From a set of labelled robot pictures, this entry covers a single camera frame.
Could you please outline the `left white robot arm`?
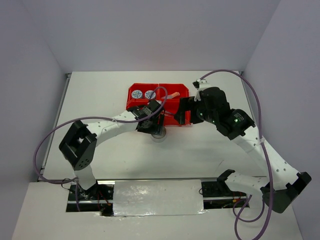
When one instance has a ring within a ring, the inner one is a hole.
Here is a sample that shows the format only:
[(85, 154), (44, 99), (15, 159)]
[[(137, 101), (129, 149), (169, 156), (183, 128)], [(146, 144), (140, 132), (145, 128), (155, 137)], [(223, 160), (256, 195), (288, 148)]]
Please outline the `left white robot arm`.
[(93, 123), (75, 121), (59, 144), (59, 150), (72, 166), (78, 179), (80, 194), (87, 200), (100, 192), (91, 163), (96, 147), (103, 142), (127, 132), (138, 131), (161, 136), (164, 128), (164, 107), (156, 100), (146, 105), (130, 107), (121, 114)]

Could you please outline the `large grey tape roll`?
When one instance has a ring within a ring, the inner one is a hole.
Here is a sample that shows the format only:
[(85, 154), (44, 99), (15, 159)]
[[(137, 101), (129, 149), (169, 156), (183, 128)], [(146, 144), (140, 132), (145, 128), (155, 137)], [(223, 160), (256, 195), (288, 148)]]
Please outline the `large grey tape roll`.
[(162, 143), (166, 139), (166, 137), (167, 137), (167, 130), (165, 127), (162, 128), (160, 135), (152, 134), (150, 136), (151, 140), (155, 143)]

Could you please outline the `orange cap highlighter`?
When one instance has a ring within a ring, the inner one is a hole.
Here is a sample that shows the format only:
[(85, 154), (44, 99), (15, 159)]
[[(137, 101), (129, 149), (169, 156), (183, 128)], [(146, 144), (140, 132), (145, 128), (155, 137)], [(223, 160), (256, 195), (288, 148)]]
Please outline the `orange cap highlighter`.
[(164, 99), (167, 99), (167, 100), (170, 100), (170, 99), (174, 99), (174, 98), (177, 98), (180, 96), (180, 93), (179, 92), (174, 92), (172, 94), (168, 94), (167, 96), (163, 96), (161, 99), (164, 100)]

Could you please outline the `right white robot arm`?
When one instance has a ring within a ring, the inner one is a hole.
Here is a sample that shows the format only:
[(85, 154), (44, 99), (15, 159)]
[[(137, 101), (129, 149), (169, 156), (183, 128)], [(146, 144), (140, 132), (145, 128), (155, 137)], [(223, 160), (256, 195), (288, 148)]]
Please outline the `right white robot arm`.
[(274, 212), (282, 214), (311, 182), (307, 172), (296, 170), (267, 140), (260, 138), (252, 118), (242, 109), (231, 108), (225, 92), (218, 87), (202, 88), (196, 96), (180, 98), (174, 119), (183, 124), (186, 112), (190, 113), (192, 124), (215, 125), (219, 133), (242, 148), (265, 174), (258, 178), (228, 169), (217, 180), (221, 195), (228, 196), (233, 191), (257, 194)]

